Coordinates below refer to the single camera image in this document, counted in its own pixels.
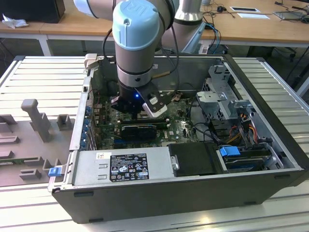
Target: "desk leg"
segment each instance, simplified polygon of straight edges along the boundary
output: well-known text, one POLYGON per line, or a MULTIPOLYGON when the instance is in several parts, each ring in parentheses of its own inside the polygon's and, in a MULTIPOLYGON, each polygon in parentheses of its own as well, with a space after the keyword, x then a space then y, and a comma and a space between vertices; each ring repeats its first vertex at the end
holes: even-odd
POLYGON ((298 91, 296 92, 296 94, 299 97, 302 97, 307 90, 309 89, 309 76, 307 77, 307 79, 305 80, 305 82, 301 85, 301 87, 298 89, 298 91))
POLYGON ((207 54, 208 48, 209 48, 209 46, 211 44, 211 41, 209 41, 209 40, 201 40, 200 43, 201 43, 201 47, 199 48, 198 53, 199 54, 207 54))
POLYGON ((46 56, 46 57, 53 56, 53 52, 52 52, 50 46, 48 45, 47 36, 42 35, 42 36, 40 36, 40 38, 38 38, 38 40, 40 42, 41 49, 43 51, 44 56, 46 56))
POLYGON ((87 53, 87 45, 86 45, 86 41, 85 41, 85 40, 82 40, 82 41, 81 41, 81 43, 82 43, 82 49, 83 49, 83 52, 84 52, 84 53, 87 53))

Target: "cable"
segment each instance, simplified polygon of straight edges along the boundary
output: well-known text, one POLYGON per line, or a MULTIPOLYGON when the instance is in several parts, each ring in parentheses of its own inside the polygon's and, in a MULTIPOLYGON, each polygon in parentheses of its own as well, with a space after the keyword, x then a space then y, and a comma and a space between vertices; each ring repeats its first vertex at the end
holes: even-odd
POLYGON ((107 60, 108 60, 108 58, 107 58, 106 53, 105 53, 105 44, 106 44, 107 38, 110 36, 111 32, 112 32, 112 28, 107 32, 107 35, 105 36, 105 38, 103 40, 103 43, 102 43, 103 56, 107 60))
POLYGON ((2 49, 2 47, 0 47, 1 51, 4 53, 4 66, 7 68, 7 65, 6 65, 6 53, 4 52, 4 50, 2 49))
POLYGON ((230 140, 227 141, 226 143, 229 144, 229 143, 235 141, 236 139, 238 139, 239 137, 241 137, 241 134, 240 134, 240 133, 238 133, 237 135, 235 135, 232 139, 230 139, 230 140))
POLYGON ((220 5, 219 5, 219 4, 217 4, 215 1, 213 1, 213 3, 216 4, 217 6, 222 5, 222 6, 225 8, 225 11, 226 11, 225 13, 228 13, 228 14, 232 15, 233 18, 236 18, 235 16, 233 16, 233 14, 232 14, 231 12, 229 12, 229 11, 226 9, 226 7, 225 7, 223 4, 220 3, 220 5))
POLYGON ((172 28, 173 37, 174 37, 175 46, 176 46, 176 56, 177 56, 176 65, 174 66, 174 68, 171 71, 167 71, 167 72, 163 72, 161 74, 154 75, 153 79, 157 79, 157 78, 160 78, 160 77, 167 76, 167 75, 171 74, 172 72, 174 72, 178 68, 178 64, 179 64, 178 43, 177 43, 177 38, 176 38, 176 33, 175 33, 175 30, 174 30, 174 26, 172 26, 171 28, 172 28))
POLYGON ((289 77, 291 76, 292 72, 294 71, 294 69, 298 66, 298 64, 300 63, 300 61, 302 60, 302 58, 305 56, 305 54, 307 53, 309 49, 309 46, 306 48, 306 50, 304 51, 303 55, 298 59, 297 63, 294 65, 294 67, 291 69, 291 71, 289 72, 288 76, 285 79, 285 82, 288 81, 289 77))
MULTIPOLYGON (((165 49, 163 49, 162 46, 160 46, 160 48, 161 48, 162 52, 164 53, 164 55, 169 59, 169 61, 170 61, 170 63, 172 64, 173 68, 175 68, 174 62, 173 62, 172 59, 169 57, 169 55, 166 53, 165 49)), ((176 85, 176 88, 175 88, 173 94, 175 94, 175 93, 178 91, 179 86, 180 86, 180 85, 179 85, 179 84, 180 84, 180 78, 179 78, 179 73, 178 73, 177 70, 176 70, 176 77, 177 77, 177 85, 176 85)))
POLYGON ((197 89, 194 88, 194 86, 193 86, 192 84, 190 84, 189 82, 183 82, 181 85, 179 85, 179 87, 180 87, 180 86, 183 86, 183 85, 189 85, 189 86, 192 87, 193 90, 197 91, 197 89))

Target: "power cable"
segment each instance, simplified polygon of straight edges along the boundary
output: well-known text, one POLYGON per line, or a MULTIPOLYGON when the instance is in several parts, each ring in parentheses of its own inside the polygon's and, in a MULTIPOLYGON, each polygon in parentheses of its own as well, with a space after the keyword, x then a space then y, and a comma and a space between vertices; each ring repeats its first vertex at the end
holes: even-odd
POLYGON ((107 38, 110 36, 111 32, 112 32, 112 28, 107 32, 107 35, 105 36, 105 38, 103 40, 103 43, 102 43, 103 56, 107 60, 108 60, 108 58, 107 58, 106 53, 105 53, 105 44, 106 44, 107 38))
POLYGON ((157 79, 157 78, 161 78, 161 77, 167 76, 167 75, 173 73, 178 68, 178 65, 179 65, 178 43, 177 43, 177 38, 176 38, 176 33, 175 33, 175 30, 174 30, 174 26, 172 26, 171 28, 172 28, 172 32, 173 32, 174 41, 175 41, 175 47, 176 47, 176 56, 177 56, 176 65, 174 66, 174 68, 171 71, 167 71, 167 72, 163 72, 161 74, 154 75, 152 77, 152 79, 157 79))

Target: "warning label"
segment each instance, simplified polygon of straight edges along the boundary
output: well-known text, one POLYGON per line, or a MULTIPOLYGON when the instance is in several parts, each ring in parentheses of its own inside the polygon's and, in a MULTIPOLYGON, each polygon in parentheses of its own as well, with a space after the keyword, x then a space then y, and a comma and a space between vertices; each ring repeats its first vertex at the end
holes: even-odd
POLYGON ((146 154, 111 156, 110 181, 149 179, 146 154))

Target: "yellow cable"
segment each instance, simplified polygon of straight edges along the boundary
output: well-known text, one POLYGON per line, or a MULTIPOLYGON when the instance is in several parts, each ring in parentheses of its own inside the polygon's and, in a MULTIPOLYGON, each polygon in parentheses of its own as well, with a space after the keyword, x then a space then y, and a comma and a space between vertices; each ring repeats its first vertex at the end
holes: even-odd
POLYGON ((229 141, 227 141, 226 143, 229 144, 230 142, 236 140, 237 138, 239 138, 241 136, 240 133, 238 133, 235 137, 233 137, 232 139, 230 139, 229 141))

